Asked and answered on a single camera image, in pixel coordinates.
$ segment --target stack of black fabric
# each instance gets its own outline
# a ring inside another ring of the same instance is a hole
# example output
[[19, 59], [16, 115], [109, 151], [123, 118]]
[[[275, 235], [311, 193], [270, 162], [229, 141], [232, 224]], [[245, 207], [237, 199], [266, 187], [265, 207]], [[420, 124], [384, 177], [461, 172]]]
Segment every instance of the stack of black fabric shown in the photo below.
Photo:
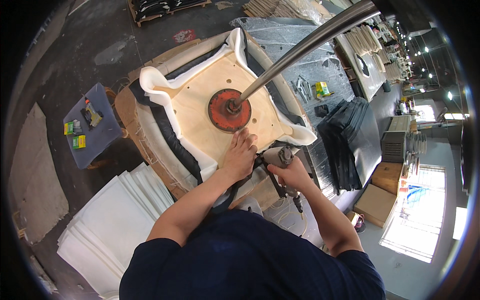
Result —
[[317, 126], [328, 155], [335, 192], [360, 190], [382, 160], [380, 136], [367, 100], [342, 100]]
[[205, 0], [132, 0], [133, 8], [136, 11], [136, 22], [145, 17], [164, 15], [167, 12], [202, 2]]

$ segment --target hand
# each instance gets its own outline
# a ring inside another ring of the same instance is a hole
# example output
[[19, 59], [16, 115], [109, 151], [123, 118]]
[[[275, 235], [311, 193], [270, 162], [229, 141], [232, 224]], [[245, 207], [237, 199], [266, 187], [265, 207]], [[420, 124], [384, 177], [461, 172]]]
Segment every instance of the hand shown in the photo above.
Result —
[[253, 145], [253, 142], [257, 138], [256, 134], [249, 134], [248, 128], [233, 134], [222, 167], [226, 176], [232, 179], [232, 183], [244, 179], [252, 172], [253, 163], [257, 157], [257, 146]]
[[278, 182], [285, 186], [288, 185], [299, 192], [313, 184], [310, 176], [305, 170], [300, 158], [293, 156], [292, 162], [285, 169], [274, 165], [268, 165], [268, 170], [278, 176]]

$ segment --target navy t-shirt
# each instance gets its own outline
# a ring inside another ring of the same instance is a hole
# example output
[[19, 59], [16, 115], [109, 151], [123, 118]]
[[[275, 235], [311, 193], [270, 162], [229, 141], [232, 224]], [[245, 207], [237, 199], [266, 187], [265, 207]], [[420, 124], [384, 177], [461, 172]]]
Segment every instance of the navy t-shirt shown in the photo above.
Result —
[[140, 244], [120, 299], [385, 299], [368, 255], [332, 257], [260, 215], [231, 210], [206, 219], [185, 246]]

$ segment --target red metal plate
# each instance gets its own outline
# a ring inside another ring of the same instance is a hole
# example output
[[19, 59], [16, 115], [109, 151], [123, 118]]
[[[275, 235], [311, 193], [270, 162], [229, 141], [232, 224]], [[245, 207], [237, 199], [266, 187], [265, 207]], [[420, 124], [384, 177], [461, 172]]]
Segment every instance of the red metal plate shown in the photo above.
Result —
[[226, 88], [216, 92], [208, 103], [208, 116], [215, 127], [228, 132], [235, 132], [242, 129], [250, 121], [252, 107], [248, 100], [242, 102], [240, 108], [232, 113], [227, 109], [232, 99], [240, 97], [240, 92]]

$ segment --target chrome pipe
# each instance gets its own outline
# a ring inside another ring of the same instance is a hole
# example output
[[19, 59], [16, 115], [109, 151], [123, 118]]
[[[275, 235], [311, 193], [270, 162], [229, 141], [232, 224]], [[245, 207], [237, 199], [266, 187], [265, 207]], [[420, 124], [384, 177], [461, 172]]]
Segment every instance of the chrome pipe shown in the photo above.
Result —
[[235, 106], [248, 99], [253, 93], [258, 91], [265, 84], [269, 83], [275, 76], [283, 70], [300, 60], [305, 55], [317, 49], [327, 41], [333, 39], [337, 35], [357, 26], [363, 21], [380, 14], [374, 3], [370, 0], [361, 0], [342, 11], [325, 24], [315, 29], [306, 36], [292, 49], [285, 53], [270, 68], [260, 75], [243, 93], [240, 98], [235, 99]]

